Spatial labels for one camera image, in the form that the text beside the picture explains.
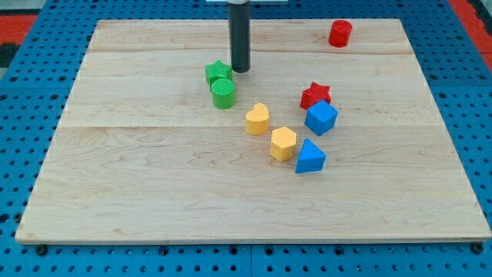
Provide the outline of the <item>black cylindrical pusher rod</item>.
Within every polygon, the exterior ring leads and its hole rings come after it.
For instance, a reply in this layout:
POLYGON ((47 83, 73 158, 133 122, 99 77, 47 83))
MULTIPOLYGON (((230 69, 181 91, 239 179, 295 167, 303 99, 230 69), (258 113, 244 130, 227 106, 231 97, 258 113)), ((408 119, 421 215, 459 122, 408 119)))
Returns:
POLYGON ((245 73, 251 67, 251 6, 248 0, 228 0, 228 27, 231 66, 245 73))

